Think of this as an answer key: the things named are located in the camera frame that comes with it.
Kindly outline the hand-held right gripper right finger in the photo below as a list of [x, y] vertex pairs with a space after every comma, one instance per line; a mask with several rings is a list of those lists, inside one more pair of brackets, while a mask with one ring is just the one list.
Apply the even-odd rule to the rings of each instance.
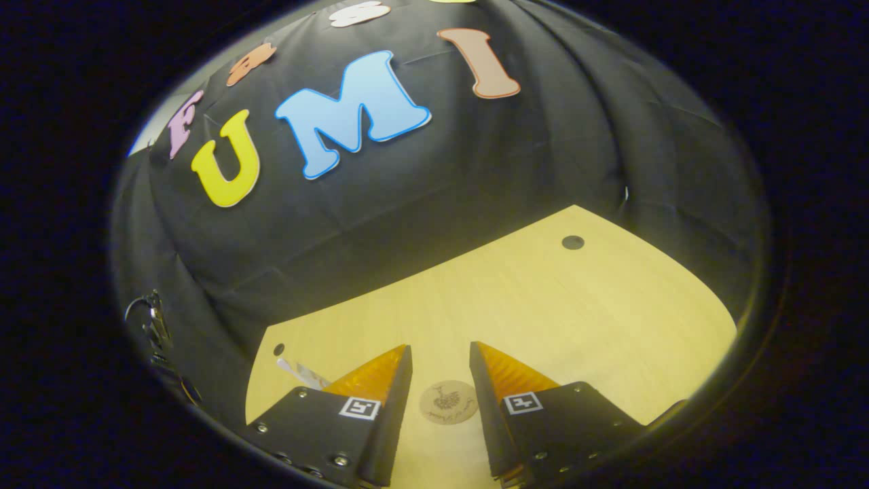
[[644, 430], [586, 382], [559, 384], [482, 342], [470, 344], [492, 477], [503, 488], [556, 487]]

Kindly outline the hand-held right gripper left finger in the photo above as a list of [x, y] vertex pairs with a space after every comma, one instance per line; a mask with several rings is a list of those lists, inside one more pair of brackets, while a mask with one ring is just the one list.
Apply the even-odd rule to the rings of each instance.
[[346, 488], [390, 484], [413, 373], [401, 344], [320, 391], [295, 387], [244, 430], [264, 452]]

